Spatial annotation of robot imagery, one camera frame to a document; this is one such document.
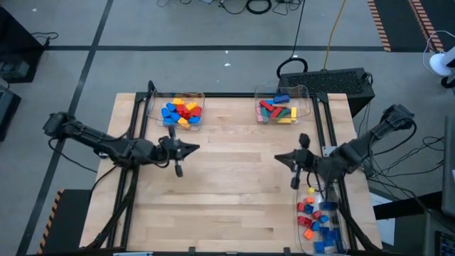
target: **plastic container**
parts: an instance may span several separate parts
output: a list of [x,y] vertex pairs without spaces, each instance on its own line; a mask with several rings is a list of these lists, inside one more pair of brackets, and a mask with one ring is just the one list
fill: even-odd
[[[289,101],[275,103],[274,97],[276,96],[288,96]],[[273,109],[267,109],[262,104],[263,101],[271,105]],[[298,85],[277,89],[275,86],[258,85],[255,88],[255,110],[255,118],[260,124],[298,124],[302,117],[311,114],[308,88]]]
[[[167,109],[168,103],[173,103],[174,99],[180,99],[185,102],[185,106],[189,103],[195,102],[199,107],[202,108],[200,113],[200,119],[197,123],[192,124],[179,124],[178,122],[168,122],[164,119],[161,110]],[[156,124],[159,126],[174,126],[177,129],[186,129],[191,131],[198,131],[202,127],[203,115],[205,111],[205,95],[202,92],[158,92],[154,90],[153,95],[150,98],[149,108],[147,109],[147,115],[149,118],[156,120]]]
[[[296,203],[304,202],[305,198],[307,198],[307,197],[314,198],[315,203],[311,204],[314,207],[313,213],[316,212],[317,210],[321,210],[322,203],[338,202],[338,196],[336,195],[336,188],[334,188],[334,186],[336,186],[336,185],[330,186],[328,188],[328,191],[329,191],[328,200],[326,200],[326,201],[324,201],[323,196],[319,192],[314,192],[311,195],[309,195],[308,192],[306,191],[308,187],[302,186],[302,185],[303,184],[301,184],[301,190],[300,190],[301,193],[297,194]],[[308,228],[305,226],[302,226],[302,225],[297,225],[297,228],[296,228],[297,229],[296,235],[299,236],[296,239],[297,245],[299,245],[299,243],[300,243],[300,245],[302,245],[300,248],[302,248],[302,249],[309,248],[309,247],[313,248],[313,250],[304,251],[305,253],[308,253],[311,255],[313,255],[313,254],[345,255],[347,253],[346,248],[348,248],[348,246],[347,246],[346,241],[343,239],[343,230],[340,225],[341,221],[343,221],[343,220],[341,218],[341,214],[338,211],[338,204],[337,204],[337,207],[335,210],[321,210],[321,212],[323,215],[327,215],[329,217],[329,221],[327,221],[325,223],[318,222],[320,227],[329,228],[329,231],[334,231],[334,232],[338,233],[337,238],[333,241],[333,245],[324,246],[324,252],[317,252],[315,250],[314,243],[315,242],[324,242],[324,237],[322,235],[322,232],[320,230],[314,231],[313,239],[308,240],[303,235]],[[304,216],[304,217],[312,219],[312,221],[315,221],[315,218],[313,218],[311,214],[304,213],[304,212],[297,211],[297,210],[296,210],[296,215],[294,215],[294,216],[296,218],[296,220],[295,220],[296,223],[297,223],[298,216]]]

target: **wooden tabletop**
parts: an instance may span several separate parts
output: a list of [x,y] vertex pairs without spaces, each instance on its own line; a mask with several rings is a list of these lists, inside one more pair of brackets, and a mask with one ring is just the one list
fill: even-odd
[[[346,96],[329,95],[329,104],[338,144],[356,138]],[[117,95],[109,134],[119,136],[127,130],[133,105],[134,94]],[[200,145],[183,162],[183,178],[176,177],[173,164],[167,169],[141,167],[128,250],[188,251],[194,246],[199,252],[282,252],[290,247],[301,252],[297,234],[305,228],[296,227],[296,191],[289,186],[292,173],[274,155],[298,148],[300,133],[310,136],[310,150],[319,154],[315,117],[302,117],[299,124],[259,125],[254,105],[251,98],[205,99],[202,128],[177,130],[182,141]],[[330,143],[322,105],[320,109]],[[146,139],[157,142],[167,134],[167,128],[148,119]],[[102,160],[97,177],[111,166],[111,161]],[[95,189],[80,246],[90,243],[111,216],[119,173],[108,175]],[[352,216],[381,247],[365,175],[360,171],[347,175],[346,187]],[[299,200],[306,197],[307,188],[303,178]],[[348,245],[346,224],[341,225]],[[303,237],[301,246],[305,252],[314,251],[313,241]]]

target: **yellow block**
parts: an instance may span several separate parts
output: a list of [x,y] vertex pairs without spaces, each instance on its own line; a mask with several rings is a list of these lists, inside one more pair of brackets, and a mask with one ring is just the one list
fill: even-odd
[[278,120],[277,124],[290,124],[292,123],[292,119],[289,117],[284,117]]
[[179,98],[174,98],[173,101],[172,101],[172,104],[174,104],[174,105],[184,105],[185,101],[182,100],[182,99],[179,99]]
[[191,128],[191,125],[188,123],[188,120],[181,117],[179,120],[178,120],[178,124],[180,126],[182,126],[184,129],[190,129]]
[[186,109],[190,110],[190,111],[195,109],[196,107],[198,107],[198,103],[197,102],[192,102],[192,103],[186,105]]
[[297,120],[297,108],[296,107],[291,107],[291,121],[296,121]]

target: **gray floor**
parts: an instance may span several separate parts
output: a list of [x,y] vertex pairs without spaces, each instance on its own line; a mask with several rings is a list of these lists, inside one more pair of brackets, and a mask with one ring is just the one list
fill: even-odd
[[[226,1],[230,9],[241,9],[244,1]],[[3,1],[30,32],[57,31],[52,45],[89,46],[95,36],[106,0],[15,0]],[[341,0],[308,0],[299,45],[325,46]],[[158,8],[154,0],[114,0],[101,46],[199,46],[282,45],[294,42],[295,11],[288,16],[245,12],[231,16],[197,0],[184,6],[172,1]],[[368,5],[348,1],[334,46],[381,46]],[[324,52],[296,52],[308,60],[309,70],[320,70]],[[152,79],[161,91],[251,92],[255,85],[276,85],[275,70],[289,51],[97,51],[80,98],[76,117],[85,124],[106,130],[118,92],[145,90]],[[0,144],[0,248],[5,255],[16,253],[36,195],[48,167],[51,150],[42,126],[49,113],[66,111],[87,57],[86,51],[48,51],[41,59],[31,84],[12,85],[22,97],[9,134]],[[391,154],[378,156],[382,167],[421,144],[422,137],[442,136],[444,115],[455,107],[454,94],[439,85],[422,67],[420,53],[331,52],[328,69],[364,67],[374,75],[376,98],[371,103],[369,127],[391,104],[403,104],[416,114],[416,136]],[[284,72],[299,71],[298,65]],[[363,115],[355,119],[358,126]],[[390,135],[376,150],[396,144],[407,132]],[[67,142],[64,152],[96,169],[97,157],[85,146]],[[430,169],[442,153],[424,150],[408,159],[391,174]],[[420,176],[394,178],[397,185],[417,194],[441,188],[441,171]],[[55,194],[60,188],[90,188],[95,175],[61,159],[38,221],[29,252],[35,252]],[[381,185],[372,187],[384,191]]]

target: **yellow cable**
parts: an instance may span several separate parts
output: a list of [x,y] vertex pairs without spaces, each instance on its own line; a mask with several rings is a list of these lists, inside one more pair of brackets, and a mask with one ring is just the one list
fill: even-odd
[[336,21],[335,21],[335,24],[333,25],[332,32],[330,33],[330,38],[328,40],[327,51],[326,51],[326,59],[324,61],[323,69],[326,69],[328,52],[330,51],[330,44],[332,43],[333,32],[335,32],[336,24],[338,23],[338,20],[340,19],[341,13],[343,12],[344,4],[346,4],[346,0],[343,0],[343,3],[341,4],[340,12],[338,12],[338,16],[336,17]]

